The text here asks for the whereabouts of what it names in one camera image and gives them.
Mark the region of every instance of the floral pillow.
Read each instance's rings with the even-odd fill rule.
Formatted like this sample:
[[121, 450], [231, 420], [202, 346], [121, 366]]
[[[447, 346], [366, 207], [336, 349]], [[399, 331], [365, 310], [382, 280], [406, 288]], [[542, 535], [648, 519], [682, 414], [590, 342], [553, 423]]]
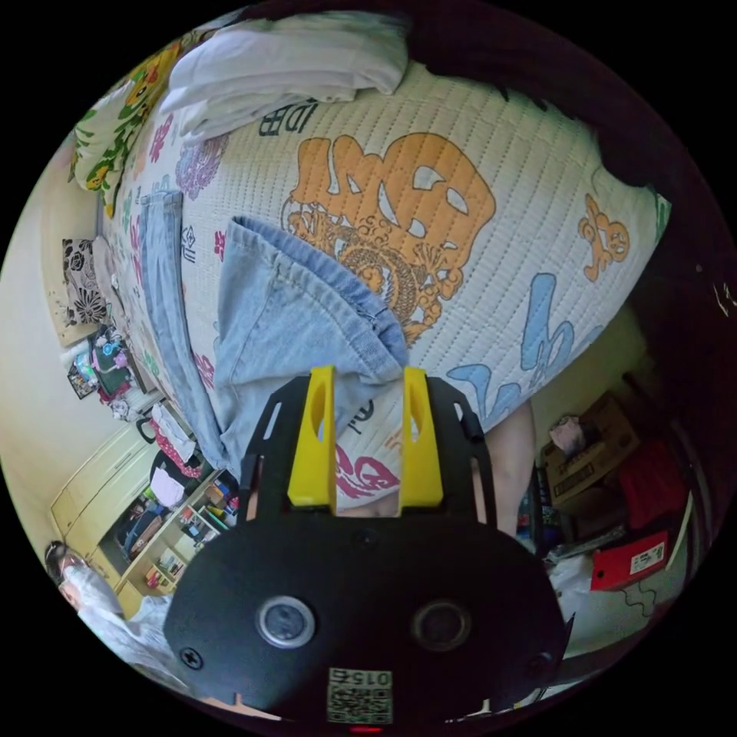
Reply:
[[64, 281], [67, 283], [67, 325], [103, 322], [107, 305], [94, 275], [91, 240], [62, 241]]
[[99, 191], [112, 217], [115, 195], [128, 153], [151, 109], [166, 90], [177, 59], [206, 37], [192, 31], [139, 64], [118, 82], [74, 128], [74, 157], [69, 180], [83, 190]]

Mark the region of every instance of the door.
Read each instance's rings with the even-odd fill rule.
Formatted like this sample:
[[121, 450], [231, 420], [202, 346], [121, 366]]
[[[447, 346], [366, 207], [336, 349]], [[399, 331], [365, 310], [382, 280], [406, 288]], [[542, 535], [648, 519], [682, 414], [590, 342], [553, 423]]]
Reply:
[[125, 429], [107, 441], [66, 486], [66, 491], [77, 510], [81, 513], [99, 490], [122, 471], [144, 447], [147, 447], [147, 443], [133, 424], [127, 424]]
[[117, 519], [148, 486], [158, 450], [158, 445], [144, 448], [96, 493], [69, 531], [67, 539], [72, 547], [84, 555], [94, 552]]
[[96, 570], [110, 585], [115, 588], [121, 581], [121, 575], [115, 570], [113, 564], [105, 557], [99, 547], [84, 557], [90, 568]]
[[79, 510], [71, 498], [68, 489], [64, 489], [51, 505], [51, 516], [62, 537], [66, 537], [74, 522], [79, 517]]

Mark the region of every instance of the wall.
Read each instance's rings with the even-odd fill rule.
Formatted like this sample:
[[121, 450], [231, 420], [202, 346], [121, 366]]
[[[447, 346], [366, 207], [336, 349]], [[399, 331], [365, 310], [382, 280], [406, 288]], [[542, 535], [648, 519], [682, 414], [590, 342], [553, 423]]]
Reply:
[[637, 318], [625, 303], [595, 343], [533, 396], [537, 450], [550, 442], [548, 431], [563, 415], [585, 412], [607, 391], [623, 400], [622, 374], [641, 365], [646, 354]]
[[0, 273], [0, 461], [38, 556], [54, 536], [49, 507], [64, 484], [121, 429], [96, 395], [77, 399], [61, 364], [41, 270], [44, 245], [94, 235], [95, 197], [67, 184], [65, 152], [41, 175]]

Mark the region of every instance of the pillow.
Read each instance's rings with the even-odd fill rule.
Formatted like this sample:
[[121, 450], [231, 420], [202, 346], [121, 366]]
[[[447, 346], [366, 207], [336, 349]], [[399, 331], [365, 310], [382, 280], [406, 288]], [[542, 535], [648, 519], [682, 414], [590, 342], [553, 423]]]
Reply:
[[175, 41], [148, 58], [93, 106], [74, 128], [71, 177], [84, 190], [100, 191], [112, 217], [123, 167], [143, 122], [166, 89], [169, 73], [182, 51]]
[[125, 310], [121, 298], [113, 287], [115, 274], [113, 252], [103, 236], [97, 236], [92, 241], [92, 263], [97, 289], [105, 301], [106, 317], [109, 318], [105, 322], [112, 322], [115, 328], [126, 334]]
[[107, 309], [94, 274], [91, 240], [62, 241], [67, 284], [68, 325], [102, 322]]

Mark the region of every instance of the denim shorts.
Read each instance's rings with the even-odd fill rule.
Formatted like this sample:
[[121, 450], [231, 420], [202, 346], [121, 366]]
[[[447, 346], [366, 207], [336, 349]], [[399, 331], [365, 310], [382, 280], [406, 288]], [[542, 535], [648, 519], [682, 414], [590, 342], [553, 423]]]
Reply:
[[240, 476], [269, 396], [315, 366], [335, 367], [337, 435], [385, 386], [402, 380], [408, 362], [402, 328], [377, 295], [305, 241], [235, 216], [220, 273], [211, 403], [193, 360], [184, 311], [182, 202], [179, 192], [141, 198], [144, 291], [177, 404], [215, 468]]

